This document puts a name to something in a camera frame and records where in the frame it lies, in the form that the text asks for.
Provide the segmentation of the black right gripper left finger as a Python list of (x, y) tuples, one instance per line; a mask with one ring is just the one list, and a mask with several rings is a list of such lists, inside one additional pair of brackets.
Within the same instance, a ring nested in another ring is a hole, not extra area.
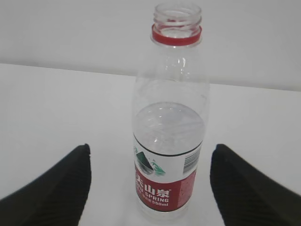
[(92, 181), (90, 147), (79, 145), (57, 164), (0, 201), (2, 226), (77, 226)]

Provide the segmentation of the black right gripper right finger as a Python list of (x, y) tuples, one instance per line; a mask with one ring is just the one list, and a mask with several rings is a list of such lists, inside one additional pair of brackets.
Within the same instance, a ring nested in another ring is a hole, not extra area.
[(299, 226), (301, 197), (224, 144), (212, 153), (210, 185), (226, 226)]

